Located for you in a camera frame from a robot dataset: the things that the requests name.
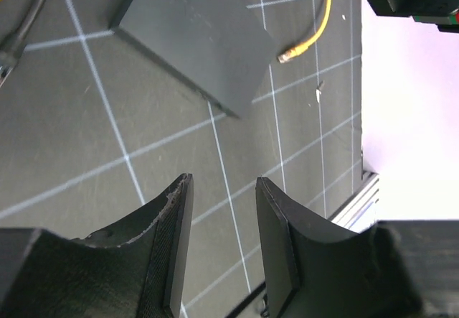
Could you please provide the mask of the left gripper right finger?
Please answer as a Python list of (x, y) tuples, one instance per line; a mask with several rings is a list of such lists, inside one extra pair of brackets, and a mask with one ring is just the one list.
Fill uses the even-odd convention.
[(255, 186), (271, 317), (456, 317), (458, 222), (386, 220), (355, 233)]

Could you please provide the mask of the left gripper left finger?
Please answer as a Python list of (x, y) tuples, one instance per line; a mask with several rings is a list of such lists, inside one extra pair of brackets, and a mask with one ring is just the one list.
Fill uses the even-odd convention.
[(1, 230), (3, 317), (178, 317), (194, 180), (86, 238), (44, 228)]

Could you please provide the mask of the yellow ethernet cable short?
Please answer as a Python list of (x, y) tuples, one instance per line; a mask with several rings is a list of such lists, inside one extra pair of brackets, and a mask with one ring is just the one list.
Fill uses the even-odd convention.
[(314, 45), (318, 41), (318, 39), (321, 37), (328, 24), (328, 20), (331, 14), (331, 7), (332, 0), (326, 0), (325, 11), (323, 14), (321, 24), (314, 33), (314, 35), (306, 41), (298, 43), (290, 49), (284, 51), (284, 53), (278, 55), (277, 60), (280, 64), (287, 63), (292, 59), (301, 56), (304, 52), (306, 52), (312, 45)]

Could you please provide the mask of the black network switch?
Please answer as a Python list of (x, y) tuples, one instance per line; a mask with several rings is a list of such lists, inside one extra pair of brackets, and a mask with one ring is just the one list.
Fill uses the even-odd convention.
[(245, 117), (275, 55), (242, 0), (123, 0), (111, 29), (226, 114)]

